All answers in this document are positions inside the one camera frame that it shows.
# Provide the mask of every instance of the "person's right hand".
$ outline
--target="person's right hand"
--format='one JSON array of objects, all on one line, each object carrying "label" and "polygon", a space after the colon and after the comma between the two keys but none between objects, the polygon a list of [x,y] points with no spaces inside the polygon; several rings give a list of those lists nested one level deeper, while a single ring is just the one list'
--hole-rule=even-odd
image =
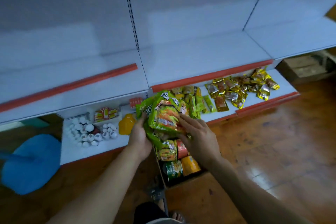
[{"label": "person's right hand", "polygon": [[191,117],[180,114],[180,124],[190,133],[192,139],[185,135],[179,135],[191,156],[202,166],[209,169],[210,165],[221,158],[221,152],[213,133],[204,120],[194,120]]}]

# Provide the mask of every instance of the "person's left hand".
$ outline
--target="person's left hand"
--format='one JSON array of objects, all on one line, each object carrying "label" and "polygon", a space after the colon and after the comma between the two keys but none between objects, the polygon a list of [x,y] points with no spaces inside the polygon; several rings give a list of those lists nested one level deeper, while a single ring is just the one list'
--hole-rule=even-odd
[{"label": "person's left hand", "polygon": [[137,154],[140,162],[145,160],[152,150],[152,144],[147,139],[146,132],[144,130],[144,122],[146,118],[146,113],[142,113],[141,118],[132,128],[127,145],[134,154]]}]

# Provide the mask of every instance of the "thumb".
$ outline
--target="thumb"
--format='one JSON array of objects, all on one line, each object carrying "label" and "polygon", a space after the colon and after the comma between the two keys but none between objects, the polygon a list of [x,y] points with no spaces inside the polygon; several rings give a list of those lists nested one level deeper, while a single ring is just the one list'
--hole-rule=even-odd
[{"label": "thumb", "polygon": [[177,135],[179,139],[182,140],[183,144],[186,146],[187,149],[190,148],[191,142],[188,137],[186,137],[184,134],[178,134]]},{"label": "thumb", "polygon": [[147,118],[147,115],[146,115],[145,112],[143,112],[142,115],[141,115],[141,117],[140,117],[140,119],[138,119],[137,124],[143,126],[146,118]]}]

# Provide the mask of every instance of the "teal object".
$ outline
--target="teal object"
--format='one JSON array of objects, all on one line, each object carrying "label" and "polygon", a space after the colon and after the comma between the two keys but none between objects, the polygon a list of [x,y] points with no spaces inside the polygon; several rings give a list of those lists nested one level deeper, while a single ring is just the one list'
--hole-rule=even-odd
[{"label": "teal object", "polygon": [[6,159],[1,182],[19,195],[45,185],[60,167],[61,143],[51,135],[37,135],[20,145],[13,154],[0,153]]}]

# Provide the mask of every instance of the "hand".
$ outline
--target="hand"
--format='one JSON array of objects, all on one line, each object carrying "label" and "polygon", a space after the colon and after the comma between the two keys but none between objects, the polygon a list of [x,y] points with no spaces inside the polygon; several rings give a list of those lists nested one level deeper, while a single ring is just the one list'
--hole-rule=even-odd
[{"label": "hand", "polygon": [[179,135],[179,138],[196,161],[209,169],[214,161],[221,158],[215,133],[209,129],[204,120],[194,120],[180,114],[179,122],[191,134],[192,139],[182,134]]},{"label": "hand", "polygon": [[141,118],[133,126],[127,145],[133,154],[137,154],[137,158],[140,162],[145,160],[152,150],[152,144],[147,139],[144,130],[144,122],[146,118],[146,113],[143,113]]}]

